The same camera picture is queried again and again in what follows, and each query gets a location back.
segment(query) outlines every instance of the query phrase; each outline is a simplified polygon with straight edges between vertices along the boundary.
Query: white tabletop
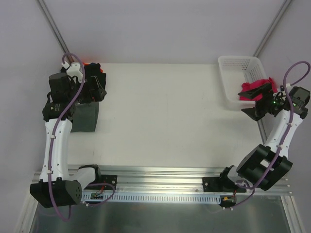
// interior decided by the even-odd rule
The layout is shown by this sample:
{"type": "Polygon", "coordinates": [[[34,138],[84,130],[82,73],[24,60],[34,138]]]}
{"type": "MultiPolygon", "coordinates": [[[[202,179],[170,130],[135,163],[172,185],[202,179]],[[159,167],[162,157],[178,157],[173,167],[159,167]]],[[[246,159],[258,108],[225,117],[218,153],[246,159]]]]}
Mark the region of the white tabletop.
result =
{"type": "Polygon", "coordinates": [[[261,143],[257,123],[226,108],[215,65],[102,68],[96,132],[70,135],[68,164],[225,167],[261,143]]]}

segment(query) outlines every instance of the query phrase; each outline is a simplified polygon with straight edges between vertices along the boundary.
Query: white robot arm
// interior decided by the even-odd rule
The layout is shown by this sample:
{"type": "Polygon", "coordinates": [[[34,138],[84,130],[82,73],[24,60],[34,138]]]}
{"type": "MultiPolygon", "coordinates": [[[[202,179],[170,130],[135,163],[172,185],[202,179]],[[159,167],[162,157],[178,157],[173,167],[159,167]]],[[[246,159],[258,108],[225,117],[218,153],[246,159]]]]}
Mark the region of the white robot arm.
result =
{"type": "Polygon", "coordinates": [[[219,178],[211,179],[205,188],[211,192],[245,191],[239,186],[244,182],[252,183],[266,191],[279,181],[291,168],[288,161],[288,148],[297,127],[307,116],[305,108],[310,99],[310,91],[302,87],[294,87],[290,93],[294,111],[287,98],[281,92],[273,94],[271,84],[265,84],[254,90],[239,93],[249,99],[262,94],[252,109],[242,109],[253,120],[260,120],[266,113],[275,116],[274,127],[264,145],[254,148],[238,166],[226,167],[219,178]]]}
{"type": "Polygon", "coordinates": [[[106,95],[104,89],[106,74],[101,72],[100,64],[90,64],[85,66],[88,74],[83,82],[80,62],[70,65],[64,62],[62,65],[66,73],[61,72],[49,77],[51,92],[43,109],[43,118],[46,121],[44,164],[39,182],[31,184],[30,187],[32,196],[45,208],[52,207],[54,201],[56,206],[79,204],[83,189],[92,182],[101,183],[101,174],[97,165],[82,166],[76,174],[69,176],[68,140],[75,104],[102,101],[106,95]],[[52,183],[52,197],[49,182],[52,183]]]}

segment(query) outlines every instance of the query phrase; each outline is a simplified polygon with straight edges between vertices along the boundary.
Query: metal frame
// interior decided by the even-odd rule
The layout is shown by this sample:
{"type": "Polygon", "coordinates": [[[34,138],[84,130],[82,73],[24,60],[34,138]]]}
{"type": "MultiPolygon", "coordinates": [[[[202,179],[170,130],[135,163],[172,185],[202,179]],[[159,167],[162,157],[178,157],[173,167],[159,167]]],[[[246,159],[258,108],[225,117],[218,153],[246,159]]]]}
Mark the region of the metal frame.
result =
{"type": "MultiPolygon", "coordinates": [[[[47,20],[47,22],[48,22],[52,32],[54,33],[54,35],[55,35],[55,37],[56,37],[56,39],[58,41],[58,44],[61,47],[62,51],[64,53],[68,53],[69,49],[68,49],[68,47],[67,47],[67,45],[66,45],[66,43],[65,43],[65,41],[64,41],[64,39],[63,39],[63,37],[62,37],[62,35],[60,33],[60,31],[59,31],[59,29],[58,29],[58,27],[57,27],[57,25],[56,25],[52,15],[51,15],[51,13],[50,13],[47,5],[45,4],[45,1],[44,0],[36,0],[36,1],[37,1],[38,5],[39,5],[40,9],[42,10],[42,13],[43,13],[44,17],[46,18],[46,20],[47,20]]],[[[67,58],[68,58],[68,60],[70,62],[74,61],[72,56],[70,56],[70,55],[67,56],[67,58]]]]}
{"type": "Polygon", "coordinates": [[[265,46],[267,45],[267,42],[269,41],[272,33],[275,31],[278,23],[281,21],[282,17],[284,16],[284,13],[287,11],[288,7],[292,3],[293,0],[285,0],[283,4],[281,5],[280,9],[278,10],[276,16],[272,20],[272,23],[270,24],[268,30],[266,31],[265,35],[263,36],[261,42],[259,43],[256,51],[254,52],[253,56],[258,57],[265,46]]]}
{"type": "Polygon", "coordinates": [[[285,215],[292,233],[307,233],[303,226],[294,197],[281,196],[285,215]]]}
{"type": "MultiPolygon", "coordinates": [[[[69,174],[78,170],[78,165],[69,166],[69,174]]],[[[157,193],[157,194],[204,194],[202,177],[219,176],[223,168],[176,168],[176,167],[134,167],[134,166],[100,166],[105,174],[118,175],[117,192],[119,193],[157,193]]],[[[40,171],[34,175],[33,182],[38,182],[40,171]]],[[[287,178],[281,179],[271,189],[264,192],[256,190],[258,196],[281,196],[286,218],[292,233],[304,231],[291,187],[287,178]]],[[[23,218],[17,225],[16,232],[27,233],[31,229],[35,216],[37,201],[27,193],[23,208],[23,218]]]]}
{"type": "MultiPolygon", "coordinates": [[[[36,0],[45,18],[47,19],[52,32],[54,33],[62,51],[69,52],[69,49],[53,19],[45,0],[36,0]]],[[[280,7],[273,22],[269,26],[263,39],[258,45],[253,56],[258,57],[265,48],[273,31],[282,19],[293,0],[285,0],[280,7]]],[[[262,141],[267,140],[267,134],[264,129],[262,120],[258,122],[258,127],[262,141]]],[[[79,166],[69,166],[69,174],[73,175],[79,166]]],[[[203,194],[202,177],[219,176],[223,168],[175,168],[175,167],[127,167],[127,166],[100,166],[105,174],[118,175],[118,192],[135,192],[135,193],[171,193],[171,194],[203,194]]],[[[38,182],[40,172],[36,172],[33,182],[38,182]]],[[[305,233],[301,218],[292,197],[291,187],[287,178],[281,179],[271,189],[264,192],[256,190],[256,195],[276,195],[281,196],[285,214],[292,233],[305,233]]],[[[16,232],[26,233],[31,229],[32,220],[35,216],[37,201],[27,193],[25,205],[22,210],[22,218],[17,224],[16,232]]]]}
{"type": "MultiPolygon", "coordinates": [[[[69,174],[78,170],[78,165],[69,165],[69,174]]],[[[202,178],[219,177],[223,168],[176,168],[176,167],[134,167],[99,166],[101,173],[117,175],[118,192],[204,194],[202,178]]],[[[37,183],[40,172],[36,172],[33,182],[37,183]]],[[[268,191],[256,190],[255,195],[291,196],[293,194],[287,178],[282,178],[268,191]]]]}

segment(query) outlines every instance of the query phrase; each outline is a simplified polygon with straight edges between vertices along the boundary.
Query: pink cloth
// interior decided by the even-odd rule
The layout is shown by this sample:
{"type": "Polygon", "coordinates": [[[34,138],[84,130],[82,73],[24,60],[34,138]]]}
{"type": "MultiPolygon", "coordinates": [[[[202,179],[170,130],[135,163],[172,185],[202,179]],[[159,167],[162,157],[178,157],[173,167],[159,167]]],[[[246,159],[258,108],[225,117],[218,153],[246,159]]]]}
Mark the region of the pink cloth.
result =
{"type": "MultiPolygon", "coordinates": [[[[257,87],[260,87],[266,83],[271,83],[272,84],[272,89],[273,89],[273,92],[277,92],[277,89],[276,89],[276,83],[274,82],[274,80],[272,78],[269,78],[269,79],[260,79],[260,80],[257,80],[253,83],[243,83],[242,84],[242,91],[241,92],[245,92],[245,91],[249,91],[249,90],[253,90],[257,87]]],[[[256,96],[255,98],[252,99],[252,101],[258,101],[262,98],[262,94],[256,96]]],[[[240,100],[250,100],[248,98],[245,98],[243,96],[240,96],[240,100]]]]}

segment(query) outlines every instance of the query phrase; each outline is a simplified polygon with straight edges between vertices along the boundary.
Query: purple cable sheath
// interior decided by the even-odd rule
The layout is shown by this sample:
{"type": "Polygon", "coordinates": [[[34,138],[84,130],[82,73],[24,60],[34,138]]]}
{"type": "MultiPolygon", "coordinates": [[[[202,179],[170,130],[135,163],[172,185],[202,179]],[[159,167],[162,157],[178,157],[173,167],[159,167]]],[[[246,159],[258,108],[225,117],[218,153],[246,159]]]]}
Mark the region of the purple cable sheath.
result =
{"type": "Polygon", "coordinates": [[[89,204],[89,206],[95,207],[95,206],[99,206],[99,205],[106,203],[108,200],[110,200],[113,197],[113,195],[115,195],[115,192],[116,192],[115,187],[109,183],[90,183],[87,187],[92,187],[92,186],[109,186],[112,188],[112,194],[106,200],[103,200],[97,204],[89,204]]]}
{"type": "Polygon", "coordinates": [[[291,86],[293,86],[293,85],[299,83],[301,80],[303,80],[303,79],[309,74],[309,72],[310,72],[310,70],[311,70],[311,66],[310,66],[309,62],[301,61],[301,62],[297,62],[297,63],[296,63],[296,65],[298,65],[298,64],[306,64],[306,65],[308,66],[308,71],[307,71],[307,73],[306,73],[304,76],[302,76],[302,77],[301,77],[300,79],[298,79],[296,82],[293,82],[293,83],[291,84],[291,86]]]}
{"type": "MultiPolygon", "coordinates": [[[[86,78],[86,73],[85,73],[85,70],[84,70],[84,66],[83,66],[83,62],[79,59],[79,57],[71,52],[68,52],[68,53],[65,53],[63,55],[63,58],[62,58],[62,61],[63,63],[65,62],[65,57],[68,56],[68,55],[71,55],[73,57],[75,57],[77,59],[77,61],[80,63],[81,65],[81,69],[82,69],[82,81],[81,81],[81,84],[80,84],[80,87],[77,91],[77,93],[75,94],[75,96],[72,98],[72,100],[69,102],[69,104],[67,105],[67,107],[63,110],[63,112],[59,115],[55,125],[54,125],[54,128],[53,128],[53,131],[52,131],[52,135],[55,135],[55,132],[56,132],[56,129],[57,129],[57,126],[59,124],[59,122],[61,121],[62,117],[64,116],[64,114],[68,111],[68,109],[74,104],[74,102],[76,101],[76,99],[78,98],[80,92],[82,91],[82,88],[83,88],[83,85],[84,85],[84,81],[85,81],[85,78],[86,78]]],[[[51,143],[50,143],[50,149],[49,149],[49,163],[48,163],[48,170],[52,170],[52,151],[53,151],[53,144],[54,144],[54,138],[51,138],[51,143]]],[[[49,194],[50,194],[50,199],[51,199],[51,202],[52,202],[52,205],[57,213],[57,215],[64,221],[64,222],[67,222],[69,221],[70,219],[70,215],[71,215],[71,206],[69,206],[69,214],[68,214],[68,218],[65,218],[59,211],[57,205],[56,205],[56,202],[55,202],[55,199],[54,199],[54,195],[53,195],[53,192],[52,192],[52,174],[49,173],[48,174],[48,186],[49,186],[49,194]]]]}
{"type": "MultiPolygon", "coordinates": [[[[284,91],[285,91],[286,98],[288,99],[288,102],[289,102],[289,104],[290,104],[290,108],[291,108],[291,109],[290,109],[290,119],[289,119],[287,128],[286,128],[286,130],[285,130],[283,136],[281,137],[280,145],[283,145],[283,143],[284,143],[284,141],[285,141],[285,138],[286,138],[288,132],[289,132],[290,129],[291,129],[291,123],[293,122],[293,118],[294,118],[294,106],[293,106],[292,99],[291,99],[291,97],[290,97],[290,95],[289,95],[289,93],[288,93],[288,90],[287,90],[287,88],[286,88],[286,79],[287,79],[287,76],[288,76],[289,72],[290,72],[296,65],[298,65],[298,64],[307,64],[307,65],[308,65],[308,71],[306,72],[306,74],[305,74],[302,78],[300,78],[298,81],[294,82],[293,84],[298,83],[300,80],[302,80],[303,78],[305,78],[305,77],[309,74],[309,72],[310,72],[310,67],[311,67],[310,64],[309,64],[308,62],[306,62],[306,61],[301,61],[301,62],[297,62],[297,63],[293,64],[293,65],[286,71],[286,73],[285,73],[285,75],[284,75],[284,79],[283,79],[284,91]]],[[[277,158],[278,158],[280,152],[281,152],[281,147],[278,147],[277,150],[276,150],[276,154],[275,154],[273,160],[272,160],[271,163],[268,165],[268,167],[267,167],[267,169],[265,170],[265,172],[263,173],[262,177],[261,177],[252,187],[250,187],[249,189],[253,190],[253,189],[257,188],[257,187],[260,185],[260,183],[263,181],[263,179],[264,179],[264,178],[266,177],[266,175],[269,173],[269,171],[270,171],[270,169],[272,168],[273,164],[276,162],[276,160],[277,160],[277,158]]]]}
{"type": "Polygon", "coordinates": [[[243,201],[241,201],[241,202],[239,202],[238,204],[236,204],[236,205],[234,206],[234,208],[236,208],[236,207],[239,206],[239,205],[242,205],[244,202],[247,202],[254,194],[255,194],[255,189],[252,191],[252,193],[251,193],[247,198],[245,198],[243,201]]]}

